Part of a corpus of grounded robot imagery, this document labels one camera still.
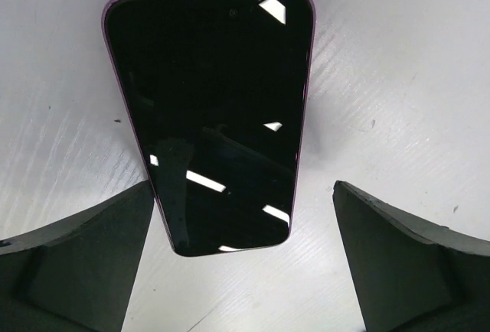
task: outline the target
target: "smartphone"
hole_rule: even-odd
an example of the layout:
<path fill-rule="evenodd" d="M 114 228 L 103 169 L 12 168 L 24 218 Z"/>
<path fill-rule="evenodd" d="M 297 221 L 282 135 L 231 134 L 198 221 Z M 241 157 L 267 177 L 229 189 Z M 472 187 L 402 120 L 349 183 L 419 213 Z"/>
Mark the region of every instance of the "smartphone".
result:
<path fill-rule="evenodd" d="M 179 255 L 288 238 L 314 24 L 311 0 L 106 6 L 106 44 Z"/>

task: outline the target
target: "white surface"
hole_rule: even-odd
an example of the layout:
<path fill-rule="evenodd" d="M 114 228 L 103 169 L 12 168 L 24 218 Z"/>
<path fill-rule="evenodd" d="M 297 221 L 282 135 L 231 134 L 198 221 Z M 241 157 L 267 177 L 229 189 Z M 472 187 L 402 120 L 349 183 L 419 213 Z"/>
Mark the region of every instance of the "white surface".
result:
<path fill-rule="evenodd" d="M 100 31 L 107 1 L 0 1 L 0 239 L 144 178 Z M 361 330 L 337 179 L 490 240 L 490 0 L 314 1 L 291 238 L 185 259 L 155 212 L 125 332 L 206 315 L 193 332 Z"/>

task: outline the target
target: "black screen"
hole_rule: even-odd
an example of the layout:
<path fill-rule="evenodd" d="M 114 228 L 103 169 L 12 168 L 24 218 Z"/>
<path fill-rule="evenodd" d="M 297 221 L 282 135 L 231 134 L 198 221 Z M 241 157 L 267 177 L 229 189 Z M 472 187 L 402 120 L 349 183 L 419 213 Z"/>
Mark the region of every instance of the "black screen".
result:
<path fill-rule="evenodd" d="M 312 29 L 308 0 L 109 8 L 109 51 L 178 254 L 287 239 Z"/>

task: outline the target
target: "phone frame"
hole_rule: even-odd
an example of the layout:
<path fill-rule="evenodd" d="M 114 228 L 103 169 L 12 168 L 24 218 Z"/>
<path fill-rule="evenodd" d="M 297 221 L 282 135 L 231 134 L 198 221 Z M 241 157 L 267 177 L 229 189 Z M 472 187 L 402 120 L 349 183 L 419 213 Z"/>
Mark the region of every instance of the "phone frame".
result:
<path fill-rule="evenodd" d="M 136 135 L 135 126 L 134 126 L 134 124 L 132 122 L 132 117 L 131 117 L 130 112 L 129 112 L 129 107 L 128 107 L 128 103 L 126 101 L 126 96 L 124 95 L 124 91 L 123 91 L 123 85 L 121 84 L 121 79 L 119 78 L 119 74 L 117 73 L 116 62 L 115 62 L 115 60 L 113 58 L 112 49 L 111 49 L 109 38 L 108 38 L 108 35 L 107 35 L 107 32 L 106 32 L 106 18 L 107 18 L 107 13 L 111 9 L 111 7 L 114 6 L 119 1 L 122 1 L 122 0 L 109 0 L 109 2 L 106 4 L 106 6 L 103 9 L 103 13 L 102 13 L 102 32 L 103 32 L 103 38 L 104 38 L 104 41 L 105 41 L 107 50 L 109 52 L 109 58 L 110 58 L 110 61 L 111 61 L 112 66 L 113 66 L 113 71 L 114 71 L 114 73 L 116 75 L 116 78 L 117 78 L 117 83 L 119 85 L 119 91 L 121 92 L 122 100 L 124 102 L 124 106 L 126 107 L 126 112 L 128 114 L 129 122 L 130 122 L 131 128 L 132 128 L 132 133 L 135 136 L 136 143 L 137 143 L 138 149 L 139 149 L 139 153 L 141 155 L 141 159 L 143 160 L 143 164 L 145 166 L 146 175 L 147 175 L 147 177 L 149 179 L 149 182 L 150 182 L 150 184 L 152 186 L 153 194 L 154 194 L 154 197 L 155 197 L 155 202 L 157 204 L 158 211 L 160 212 L 160 215 L 162 217 L 162 221 L 163 221 L 164 226 L 165 226 L 165 231 L 167 233 L 168 241 L 170 242 L 170 245 L 171 245 L 172 250 L 174 251 L 174 253 L 175 254 L 178 254 L 180 256 L 183 256 L 183 255 L 181 255 L 181 254 L 179 254 L 179 253 L 177 253 L 175 251 L 174 243 L 172 242 L 172 235 L 171 235 L 170 230 L 168 228 L 167 220 L 165 218 L 165 212 L 163 210 L 162 204 L 157 199 L 158 196 L 156 194 L 156 189 L 155 189 L 155 186 L 152 183 L 152 179 L 151 179 L 150 174 L 149 174 L 149 168 L 148 168 L 148 165 L 146 165 L 146 163 L 145 163 L 143 151 L 142 151 L 141 145 L 139 144 L 138 136 Z M 295 202 L 296 202 L 296 190 L 297 190 L 297 185 L 298 185 L 299 159 L 300 159 L 300 156 L 301 156 L 302 137 L 303 137 L 304 124 L 305 124 L 306 101 L 307 101 L 307 97 L 308 97 L 309 77 L 310 77 L 311 64 L 312 64 L 313 41 L 314 41 L 314 38 L 315 38 L 315 23 L 316 23 L 315 5 L 313 3 L 313 0 L 307 0 L 307 1 L 308 1 L 309 6 L 310 6 L 310 8 L 312 10 L 312 43 L 311 43 L 310 48 L 309 48 L 308 69 L 307 69 L 307 77 L 306 77 L 306 83 L 305 83 L 305 105 L 304 105 L 303 114 L 302 114 L 301 133 L 300 133 L 300 136 L 299 136 L 299 150 L 298 150 L 298 159 L 296 160 L 296 178 L 295 178 L 294 193 L 293 193 L 293 196 L 292 196 L 292 209 L 291 209 L 291 216 L 290 216 L 290 223 L 289 223 L 289 233 L 288 233 L 288 236 L 286 237 L 286 239 L 284 239 L 283 242 L 285 242 L 291 236 L 291 231 L 292 231 L 292 218 L 293 218 L 293 213 L 294 213 L 294 207 L 295 207 Z M 264 247 L 257 247 L 257 248 L 251 248 L 251 249 L 262 249 L 262 248 L 270 248 L 270 247 L 271 246 L 264 246 Z"/>

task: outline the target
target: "dark mark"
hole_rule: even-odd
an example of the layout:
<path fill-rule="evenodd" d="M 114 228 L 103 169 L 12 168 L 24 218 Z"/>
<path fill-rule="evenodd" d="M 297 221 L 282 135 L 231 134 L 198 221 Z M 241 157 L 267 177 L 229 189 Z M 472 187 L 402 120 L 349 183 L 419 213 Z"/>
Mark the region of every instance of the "dark mark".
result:
<path fill-rule="evenodd" d="M 195 329 L 196 326 L 198 326 L 204 319 L 206 319 L 209 316 L 209 314 L 211 314 L 214 311 L 214 309 L 220 306 L 220 304 L 221 303 L 215 305 L 214 308 L 212 308 L 206 315 L 204 315 L 194 326 L 192 326 L 189 330 L 187 330 L 187 332 L 191 332 L 193 329 Z"/>

